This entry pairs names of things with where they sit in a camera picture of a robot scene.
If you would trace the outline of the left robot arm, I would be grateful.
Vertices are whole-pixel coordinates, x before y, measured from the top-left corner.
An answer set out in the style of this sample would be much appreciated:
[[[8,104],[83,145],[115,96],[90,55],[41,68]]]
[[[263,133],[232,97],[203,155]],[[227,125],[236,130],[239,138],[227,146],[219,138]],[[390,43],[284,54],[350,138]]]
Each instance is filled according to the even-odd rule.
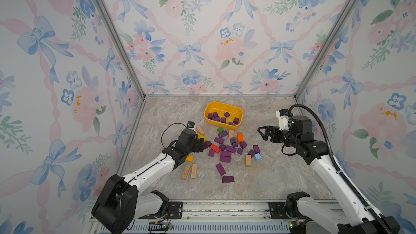
[[[193,152],[204,150],[205,140],[185,128],[178,139],[142,168],[109,177],[93,208],[92,216],[112,234],[124,232],[136,218],[150,216],[162,219],[169,215],[169,199],[159,191],[143,192],[162,176],[185,163]]]

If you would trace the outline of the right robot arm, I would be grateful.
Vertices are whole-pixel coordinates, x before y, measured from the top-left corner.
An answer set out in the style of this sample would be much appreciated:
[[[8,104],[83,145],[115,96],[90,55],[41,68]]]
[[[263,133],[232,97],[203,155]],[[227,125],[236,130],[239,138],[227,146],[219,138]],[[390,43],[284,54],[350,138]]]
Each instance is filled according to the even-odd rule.
[[[331,234],[397,234],[400,225],[392,216],[385,216],[352,183],[335,160],[329,145],[316,140],[312,121],[305,116],[279,117],[278,126],[257,129],[262,139],[292,147],[326,183],[341,206],[344,215],[322,207],[305,192],[287,196],[286,212],[291,218],[305,218],[322,226]]]

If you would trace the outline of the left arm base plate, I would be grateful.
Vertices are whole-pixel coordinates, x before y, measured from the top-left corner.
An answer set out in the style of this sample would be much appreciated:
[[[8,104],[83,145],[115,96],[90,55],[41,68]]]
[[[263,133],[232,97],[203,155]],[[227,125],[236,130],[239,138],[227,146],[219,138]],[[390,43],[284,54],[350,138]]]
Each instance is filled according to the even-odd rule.
[[[183,214],[183,202],[182,201],[168,201],[163,203],[161,208],[155,214],[147,214],[139,219],[181,219]]]

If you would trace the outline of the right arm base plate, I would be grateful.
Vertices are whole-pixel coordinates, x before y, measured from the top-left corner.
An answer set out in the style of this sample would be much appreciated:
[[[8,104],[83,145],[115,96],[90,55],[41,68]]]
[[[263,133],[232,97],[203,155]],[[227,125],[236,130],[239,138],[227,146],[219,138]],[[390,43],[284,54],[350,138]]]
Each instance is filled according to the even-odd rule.
[[[268,211],[266,216],[269,219],[284,219],[289,220],[291,217],[288,215],[286,202],[284,201],[270,201],[268,203]]]

